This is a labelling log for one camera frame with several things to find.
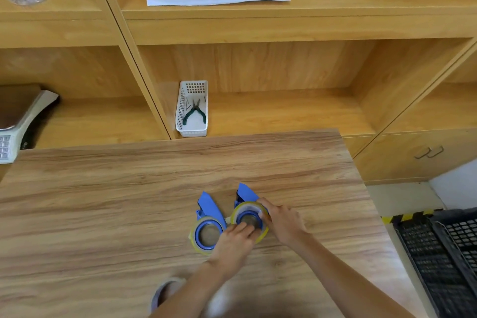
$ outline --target hand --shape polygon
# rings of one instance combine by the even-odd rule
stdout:
[[[285,205],[275,206],[265,198],[260,198],[257,202],[265,206],[270,214],[268,216],[260,213],[260,218],[282,244],[291,247],[294,243],[298,243],[303,236],[310,235],[300,213],[295,209],[290,209]]]
[[[244,266],[260,234],[253,225],[230,225],[220,235],[208,263],[223,274],[225,281],[231,279]]]

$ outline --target yellow black warning tape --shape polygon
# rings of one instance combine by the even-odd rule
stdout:
[[[432,215],[435,211],[442,211],[444,209],[429,209],[429,210],[424,210],[424,211],[419,211],[417,213],[413,214],[401,214],[401,215],[395,215],[395,216],[381,216],[381,220],[385,224],[397,224],[402,221],[406,220],[412,220],[412,219],[417,219],[423,215]]]

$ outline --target white plastic basket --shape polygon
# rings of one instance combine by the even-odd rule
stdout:
[[[179,87],[179,97],[177,98],[176,129],[182,137],[207,136],[208,125],[208,83],[207,81],[182,81]],[[192,108],[192,102],[197,104],[206,115],[206,123],[203,117],[195,111],[189,116],[187,124],[182,125],[184,116]]]

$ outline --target pliers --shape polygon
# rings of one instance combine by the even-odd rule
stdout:
[[[190,111],[188,111],[187,115],[185,115],[184,119],[182,120],[182,124],[184,126],[187,125],[187,119],[189,118],[189,116],[191,114],[194,113],[194,111],[199,112],[200,115],[202,116],[202,118],[204,119],[204,123],[206,123],[206,114],[200,110],[199,104],[200,104],[200,98],[199,98],[199,101],[197,102],[197,104],[194,102],[194,100],[192,100],[192,109]]]

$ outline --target black plastic crate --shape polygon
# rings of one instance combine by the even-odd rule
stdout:
[[[440,318],[477,318],[475,218],[475,210],[446,211],[395,224]]]

